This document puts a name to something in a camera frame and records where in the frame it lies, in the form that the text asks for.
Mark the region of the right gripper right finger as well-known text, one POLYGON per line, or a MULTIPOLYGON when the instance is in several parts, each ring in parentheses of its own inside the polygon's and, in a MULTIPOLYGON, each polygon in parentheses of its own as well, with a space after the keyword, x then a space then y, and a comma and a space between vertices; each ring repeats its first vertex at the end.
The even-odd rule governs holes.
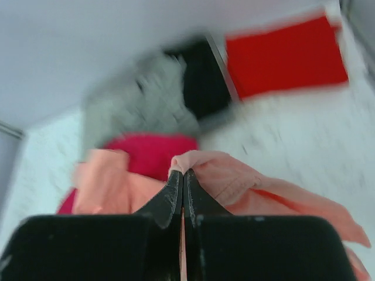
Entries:
POLYGON ((188 280, 225 280, 233 216, 200 185, 190 169, 183 176, 188 280))

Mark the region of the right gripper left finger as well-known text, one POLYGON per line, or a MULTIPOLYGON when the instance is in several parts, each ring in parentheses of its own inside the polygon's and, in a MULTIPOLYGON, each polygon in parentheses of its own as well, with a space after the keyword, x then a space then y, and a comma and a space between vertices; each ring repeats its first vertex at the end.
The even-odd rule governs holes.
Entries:
POLYGON ((136 280, 180 280, 183 175, 173 171, 165 186, 134 217, 136 280))

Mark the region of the magenta t shirt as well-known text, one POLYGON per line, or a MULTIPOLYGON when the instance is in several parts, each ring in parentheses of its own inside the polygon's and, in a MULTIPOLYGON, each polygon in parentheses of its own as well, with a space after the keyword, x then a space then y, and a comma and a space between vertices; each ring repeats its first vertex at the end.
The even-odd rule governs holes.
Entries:
POLYGON ((198 148, 184 135, 127 134, 89 151, 58 214, 131 214, 164 187, 174 156, 198 148))

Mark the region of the salmon pink t shirt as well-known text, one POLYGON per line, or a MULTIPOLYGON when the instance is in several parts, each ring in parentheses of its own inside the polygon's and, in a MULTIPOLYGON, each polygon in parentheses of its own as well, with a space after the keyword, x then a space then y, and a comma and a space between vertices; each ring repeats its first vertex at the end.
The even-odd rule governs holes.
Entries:
POLYGON ((267 177, 224 152, 191 150, 174 156, 168 171, 192 169, 200 185, 234 215, 316 215, 328 220, 340 237, 370 247, 348 210, 332 200, 287 181, 267 177))

